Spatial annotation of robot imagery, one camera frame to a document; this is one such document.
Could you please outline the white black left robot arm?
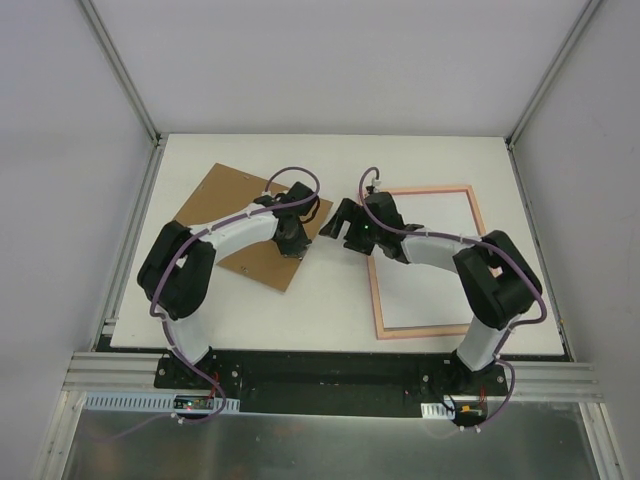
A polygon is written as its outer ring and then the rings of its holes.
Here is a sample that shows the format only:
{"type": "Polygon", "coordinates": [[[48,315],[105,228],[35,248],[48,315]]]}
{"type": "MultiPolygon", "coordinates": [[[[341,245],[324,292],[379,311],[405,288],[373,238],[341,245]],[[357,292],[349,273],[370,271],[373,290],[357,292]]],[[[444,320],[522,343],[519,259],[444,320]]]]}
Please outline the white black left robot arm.
{"type": "Polygon", "coordinates": [[[254,244],[271,241],[284,258],[301,259],[311,245],[303,218],[319,202],[318,192],[301,182],[283,193],[268,192],[243,210],[209,224],[185,226],[173,220],[157,236],[137,274],[161,322],[169,349],[181,361],[176,375],[188,388],[204,387],[210,351],[196,311],[204,302],[214,266],[254,244]]]}

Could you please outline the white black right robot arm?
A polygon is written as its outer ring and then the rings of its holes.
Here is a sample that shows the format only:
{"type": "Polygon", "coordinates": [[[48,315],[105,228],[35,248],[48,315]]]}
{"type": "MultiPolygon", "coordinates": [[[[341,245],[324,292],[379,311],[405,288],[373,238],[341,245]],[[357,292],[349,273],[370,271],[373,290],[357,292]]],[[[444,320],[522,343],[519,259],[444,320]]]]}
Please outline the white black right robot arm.
{"type": "Polygon", "coordinates": [[[512,329],[547,317],[540,280],[501,230],[471,237],[409,224],[390,193],[373,190],[361,203],[343,199],[319,234],[336,239],[344,224],[348,225],[343,237],[346,249],[369,256],[378,247],[399,263],[436,267],[458,276],[473,318],[450,363],[432,375],[435,392],[476,392],[497,364],[512,329]]]}

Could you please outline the brown cardboard backing board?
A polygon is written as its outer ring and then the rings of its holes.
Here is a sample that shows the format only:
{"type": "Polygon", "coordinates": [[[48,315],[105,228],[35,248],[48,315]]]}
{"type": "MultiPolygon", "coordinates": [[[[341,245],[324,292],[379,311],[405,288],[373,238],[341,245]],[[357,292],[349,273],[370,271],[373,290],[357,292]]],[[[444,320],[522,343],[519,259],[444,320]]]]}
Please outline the brown cardboard backing board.
{"type": "Polygon", "coordinates": [[[287,290],[301,263],[300,257],[283,257],[272,239],[278,219],[273,212],[257,211],[253,202],[267,190],[288,188],[232,167],[215,164],[178,210],[174,219],[194,234],[207,233],[218,267],[238,273],[280,292],[287,290]]]}

